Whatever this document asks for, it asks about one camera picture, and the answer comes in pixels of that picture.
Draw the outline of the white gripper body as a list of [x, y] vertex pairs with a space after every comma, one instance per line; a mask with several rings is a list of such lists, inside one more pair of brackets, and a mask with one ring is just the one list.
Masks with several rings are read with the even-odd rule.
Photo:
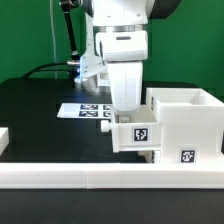
[[112, 104], [116, 114], [132, 114], [140, 107], [143, 63], [114, 62], [107, 64]]

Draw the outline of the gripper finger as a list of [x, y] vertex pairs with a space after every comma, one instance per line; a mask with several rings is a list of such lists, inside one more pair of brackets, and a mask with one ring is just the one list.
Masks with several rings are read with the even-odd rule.
[[119, 122], [120, 123], [129, 123], [130, 122], [130, 116], [128, 114], [120, 115], [119, 116]]

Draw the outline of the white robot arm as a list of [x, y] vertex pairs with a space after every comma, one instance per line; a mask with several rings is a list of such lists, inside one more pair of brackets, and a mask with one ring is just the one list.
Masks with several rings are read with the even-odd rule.
[[181, 0], [78, 0], [92, 18], [93, 53], [81, 62], [81, 77], [109, 76], [112, 108], [121, 123], [140, 108], [147, 24], [165, 19]]

